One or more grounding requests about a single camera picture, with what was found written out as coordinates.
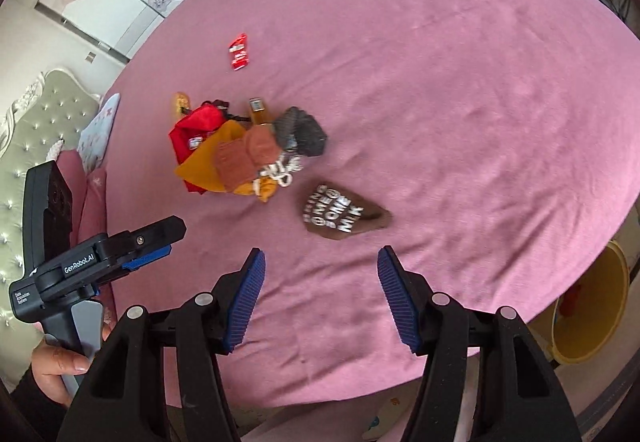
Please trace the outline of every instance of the red packet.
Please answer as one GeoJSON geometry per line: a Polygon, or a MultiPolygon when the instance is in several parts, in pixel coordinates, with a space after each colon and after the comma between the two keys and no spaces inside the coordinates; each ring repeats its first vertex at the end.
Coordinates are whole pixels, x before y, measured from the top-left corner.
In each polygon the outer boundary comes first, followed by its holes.
{"type": "Polygon", "coordinates": [[[246,34],[240,34],[238,38],[229,46],[231,54],[231,67],[234,70],[244,68],[249,64],[249,57],[246,53],[246,34]]]}

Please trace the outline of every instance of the yellow bucket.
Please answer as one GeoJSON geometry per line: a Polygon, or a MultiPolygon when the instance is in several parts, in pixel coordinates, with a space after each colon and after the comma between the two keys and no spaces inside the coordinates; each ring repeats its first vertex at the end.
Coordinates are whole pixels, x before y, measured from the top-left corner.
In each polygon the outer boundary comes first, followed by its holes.
{"type": "Polygon", "coordinates": [[[529,326],[561,364],[592,358],[609,341],[625,311],[629,269],[622,249],[609,241],[580,279],[529,326]]]}

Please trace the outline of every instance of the black sleeve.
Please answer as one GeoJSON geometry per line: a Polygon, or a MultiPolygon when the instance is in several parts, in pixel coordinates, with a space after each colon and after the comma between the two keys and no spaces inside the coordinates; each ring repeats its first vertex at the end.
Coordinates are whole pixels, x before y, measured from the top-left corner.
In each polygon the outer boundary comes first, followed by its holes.
{"type": "Polygon", "coordinates": [[[46,442],[56,442],[66,408],[40,391],[31,368],[23,375],[11,398],[23,417],[46,442]]]}

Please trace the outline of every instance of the red bag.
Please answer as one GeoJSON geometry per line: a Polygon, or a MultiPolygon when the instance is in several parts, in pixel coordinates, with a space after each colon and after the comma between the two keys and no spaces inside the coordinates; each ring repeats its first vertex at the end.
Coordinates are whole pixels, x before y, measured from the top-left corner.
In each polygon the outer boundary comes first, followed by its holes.
{"type": "MultiPolygon", "coordinates": [[[[169,133],[174,145],[175,158],[182,164],[198,146],[226,122],[224,113],[216,106],[205,103],[179,120],[169,133]]],[[[190,193],[205,193],[206,189],[184,183],[190,193]]]]}

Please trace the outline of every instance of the human hand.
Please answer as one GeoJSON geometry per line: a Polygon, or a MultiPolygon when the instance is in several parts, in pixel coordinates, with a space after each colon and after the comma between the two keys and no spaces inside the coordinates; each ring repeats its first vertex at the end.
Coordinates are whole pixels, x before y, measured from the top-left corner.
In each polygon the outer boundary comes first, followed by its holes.
{"type": "MultiPolygon", "coordinates": [[[[102,326],[102,338],[107,340],[111,327],[102,326]]],[[[36,384],[47,397],[67,408],[71,405],[71,396],[62,382],[61,375],[82,375],[89,369],[89,359],[60,346],[47,345],[41,340],[31,354],[31,371],[36,384]]]]}

